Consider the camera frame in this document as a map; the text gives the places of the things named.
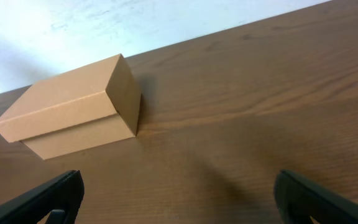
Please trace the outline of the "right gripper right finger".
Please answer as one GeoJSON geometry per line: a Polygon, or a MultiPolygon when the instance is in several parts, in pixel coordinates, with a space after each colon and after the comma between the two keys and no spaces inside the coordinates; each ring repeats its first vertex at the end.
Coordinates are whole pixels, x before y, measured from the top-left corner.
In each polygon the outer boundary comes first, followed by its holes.
{"type": "Polygon", "coordinates": [[[358,223],[358,204],[290,170],[277,175],[273,194],[284,223],[358,223]]]}

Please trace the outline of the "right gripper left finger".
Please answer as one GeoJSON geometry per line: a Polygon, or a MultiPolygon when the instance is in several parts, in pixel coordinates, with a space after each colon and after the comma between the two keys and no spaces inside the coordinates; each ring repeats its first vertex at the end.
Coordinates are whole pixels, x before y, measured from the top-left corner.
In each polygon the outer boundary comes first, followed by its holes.
{"type": "Polygon", "coordinates": [[[85,187],[80,171],[69,170],[0,205],[0,223],[74,223],[85,187]]]}

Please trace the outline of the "cardboard box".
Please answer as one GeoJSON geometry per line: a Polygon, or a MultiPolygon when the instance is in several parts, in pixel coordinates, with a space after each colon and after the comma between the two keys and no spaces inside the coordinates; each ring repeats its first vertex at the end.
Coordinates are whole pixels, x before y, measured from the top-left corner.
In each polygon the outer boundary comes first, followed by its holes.
{"type": "Polygon", "coordinates": [[[135,137],[140,100],[118,54],[33,84],[0,116],[0,135],[51,159],[135,137]]]}

